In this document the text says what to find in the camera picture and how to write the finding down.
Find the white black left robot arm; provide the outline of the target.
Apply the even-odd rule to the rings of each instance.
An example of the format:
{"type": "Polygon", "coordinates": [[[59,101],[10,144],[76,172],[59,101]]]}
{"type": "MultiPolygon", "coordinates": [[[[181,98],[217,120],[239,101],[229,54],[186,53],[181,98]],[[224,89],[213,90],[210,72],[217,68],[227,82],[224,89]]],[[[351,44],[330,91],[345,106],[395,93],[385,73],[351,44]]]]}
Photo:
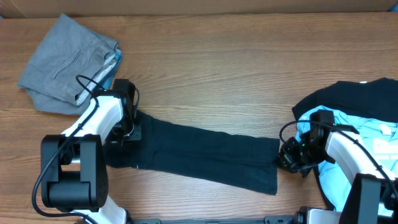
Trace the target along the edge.
{"type": "Polygon", "coordinates": [[[142,138],[136,119],[138,91],[128,79],[116,79],[113,88],[89,91],[90,105],[59,135],[41,142],[41,173],[34,185],[32,204],[41,194],[56,217],[81,217],[87,223],[132,223],[129,212],[109,196],[104,148],[121,149],[142,138]]]}

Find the black t-shirt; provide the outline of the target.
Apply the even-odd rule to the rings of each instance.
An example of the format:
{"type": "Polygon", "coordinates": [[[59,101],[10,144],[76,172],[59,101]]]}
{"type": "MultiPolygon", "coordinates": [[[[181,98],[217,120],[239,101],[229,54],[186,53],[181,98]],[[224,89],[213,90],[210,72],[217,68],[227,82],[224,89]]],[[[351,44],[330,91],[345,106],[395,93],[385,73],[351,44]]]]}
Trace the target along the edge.
{"type": "Polygon", "coordinates": [[[105,146],[107,165],[170,172],[276,194],[278,139],[172,124],[141,111],[137,118],[141,140],[105,146]]]}

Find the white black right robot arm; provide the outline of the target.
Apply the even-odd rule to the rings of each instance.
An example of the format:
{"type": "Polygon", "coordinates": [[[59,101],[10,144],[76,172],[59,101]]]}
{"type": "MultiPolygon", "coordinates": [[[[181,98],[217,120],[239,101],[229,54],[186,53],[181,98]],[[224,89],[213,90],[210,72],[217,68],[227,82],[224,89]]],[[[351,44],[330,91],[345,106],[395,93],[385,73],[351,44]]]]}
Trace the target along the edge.
{"type": "Polygon", "coordinates": [[[397,176],[389,174],[363,146],[353,126],[336,124],[332,111],[308,119],[310,130],[283,142],[279,167],[306,177],[323,161],[337,163],[351,184],[342,212],[302,207],[292,223],[397,223],[397,176]]]}

